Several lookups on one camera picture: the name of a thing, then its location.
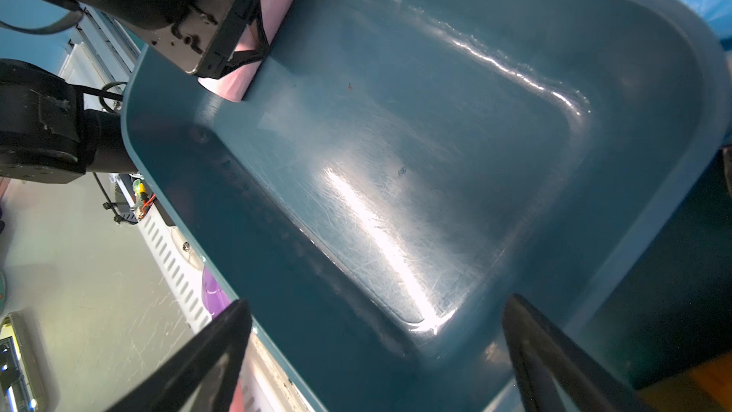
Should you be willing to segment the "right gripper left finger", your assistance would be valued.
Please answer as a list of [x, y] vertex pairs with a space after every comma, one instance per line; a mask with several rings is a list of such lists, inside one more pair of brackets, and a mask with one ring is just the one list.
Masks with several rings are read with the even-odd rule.
[[112, 411], [228, 411], [238, 390], [253, 318], [233, 301]]

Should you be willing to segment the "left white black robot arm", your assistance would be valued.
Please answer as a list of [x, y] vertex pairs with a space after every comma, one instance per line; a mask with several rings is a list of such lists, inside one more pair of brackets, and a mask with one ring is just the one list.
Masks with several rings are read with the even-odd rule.
[[[262, 0], [42, 0], [66, 11], [41, 35], [77, 26], [85, 7], [103, 11], [185, 74], [219, 79], [269, 53]], [[74, 85], [30, 63], [1, 63], [1, 174], [65, 184], [89, 172], [136, 169], [123, 141], [121, 117], [88, 110], [86, 95], [105, 89]]]

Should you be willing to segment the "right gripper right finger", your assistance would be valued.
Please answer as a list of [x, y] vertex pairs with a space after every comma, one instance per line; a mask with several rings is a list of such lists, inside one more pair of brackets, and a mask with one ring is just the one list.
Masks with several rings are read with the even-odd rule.
[[559, 391], [579, 411], [651, 411], [521, 295], [511, 296], [501, 324], [527, 411], [564, 411]]

